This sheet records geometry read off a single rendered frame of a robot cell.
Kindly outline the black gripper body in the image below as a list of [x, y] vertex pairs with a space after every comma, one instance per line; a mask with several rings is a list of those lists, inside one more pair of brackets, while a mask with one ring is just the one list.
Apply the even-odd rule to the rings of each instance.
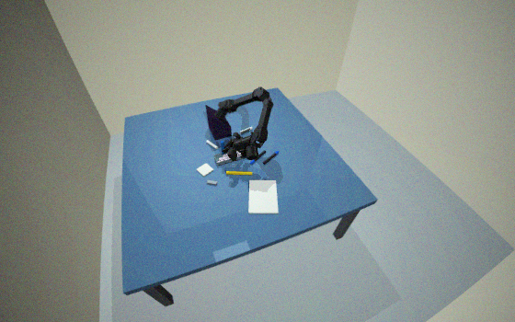
[[246, 149], [246, 147], [243, 142], [244, 138], [241, 137], [238, 132], [234, 132], [233, 137], [235, 137], [232, 139], [233, 147], [228, 150], [227, 155], [231, 158], [232, 161], [235, 161], [237, 158], [236, 152], [239, 152], [241, 149]]

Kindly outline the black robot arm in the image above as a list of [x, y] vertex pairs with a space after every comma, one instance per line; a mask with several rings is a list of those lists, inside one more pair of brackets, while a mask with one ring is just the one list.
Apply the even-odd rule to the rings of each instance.
[[[227, 112], [234, 112], [238, 107], [244, 106], [255, 101], [263, 103], [263, 108], [259, 118], [258, 126], [255, 128], [254, 132], [251, 132], [251, 135], [244, 137], [243, 142], [246, 149], [241, 149], [239, 151], [239, 153], [241, 153], [241, 156], [246, 156], [247, 160], [254, 160], [258, 158], [258, 148], [261, 148], [263, 143], [265, 143], [268, 138], [267, 127], [269, 123], [271, 109], [273, 107], [272, 99], [269, 96], [269, 92], [260, 86], [256, 88], [252, 94], [246, 95], [235, 100], [227, 99], [225, 101], [220, 102], [218, 105], [219, 108], [217, 109], [216, 113], [214, 112], [214, 116], [223, 121], [223, 117]], [[256, 143], [256, 141], [258, 141], [259, 144]]]

